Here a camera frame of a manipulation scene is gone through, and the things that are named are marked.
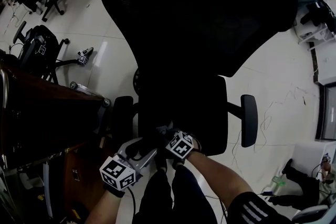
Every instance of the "white box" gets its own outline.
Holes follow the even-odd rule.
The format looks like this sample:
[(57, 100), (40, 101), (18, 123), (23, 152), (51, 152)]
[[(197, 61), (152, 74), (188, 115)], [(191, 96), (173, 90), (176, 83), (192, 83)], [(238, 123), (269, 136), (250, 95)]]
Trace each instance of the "white box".
[(135, 183), (135, 170), (122, 164), (118, 155), (108, 157), (99, 168), (103, 181), (117, 190), (123, 190)]
[(182, 131), (175, 134), (174, 139), (172, 139), (166, 146), (167, 150), (181, 159), (184, 159), (193, 148), (192, 137)]

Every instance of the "forearm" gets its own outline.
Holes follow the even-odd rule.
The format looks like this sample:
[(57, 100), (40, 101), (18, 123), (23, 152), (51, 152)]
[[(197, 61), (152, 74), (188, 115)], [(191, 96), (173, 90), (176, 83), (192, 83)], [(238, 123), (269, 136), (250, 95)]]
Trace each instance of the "forearm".
[(204, 156), (191, 152), (187, 157), (204, 176), (213, 192), (228, 208), (239, 194), (252, 191), (251, 187), (230, 168)]
[(85, 224), (114, 224), (117, 219), (120, 201), (121, 198), (106, 190)]

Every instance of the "black pants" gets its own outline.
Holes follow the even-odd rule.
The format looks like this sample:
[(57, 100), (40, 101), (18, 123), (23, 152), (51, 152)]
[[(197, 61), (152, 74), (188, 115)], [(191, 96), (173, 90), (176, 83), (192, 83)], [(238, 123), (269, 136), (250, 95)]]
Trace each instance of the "black pants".
[(316, 206), (319, 202), (320, 181), (297, 171), (293, 167), (288, 169), (286, 176), (289, 180), (298, 183), (303, 195), (282, 195), (270, 199), (274, 204), (282, 206), (292, 206), (299, 210), (304, 210), (311, 206)]
[(211, 205), (205, 198), (192, 172), (183, 165), (176, 169), (171, 188), (163, 170), (149, 180), (140, 210), (133, 218), (133, 224), (140, 223), (208, 223), (217, 224)]

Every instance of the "chair base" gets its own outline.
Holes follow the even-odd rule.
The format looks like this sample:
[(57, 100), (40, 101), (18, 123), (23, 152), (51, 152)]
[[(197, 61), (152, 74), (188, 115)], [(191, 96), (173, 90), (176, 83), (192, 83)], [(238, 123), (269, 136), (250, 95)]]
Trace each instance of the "chair base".
[(53, 6), (56, 7), (56, 10), (58, 11), (58, 13), (60, 15), (63, 15), (64, 14), (64, 10), (60, 10), (59, 7), (58, 7), (58, 2), (59, 0), (47, 0), (45, 6), (47, 7), (47, 10), (44, 12), (43, 14), (43, 17), (42, 17), (42, 21), (46, 22), (48, 19), (46, 18), (47, 14), (49, 13), (49, 11), (51, 10), (51, 8)]

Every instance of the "black sleeve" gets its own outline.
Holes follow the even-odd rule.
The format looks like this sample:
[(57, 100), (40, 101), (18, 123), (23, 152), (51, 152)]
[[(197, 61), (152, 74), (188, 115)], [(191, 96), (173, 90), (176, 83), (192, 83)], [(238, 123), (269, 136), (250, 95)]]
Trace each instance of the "black sleeve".
[(242, 193), (231, 203), (228, 209), (228, 224), (265, 224), (293, 223), (280, 215), (255, 193)]

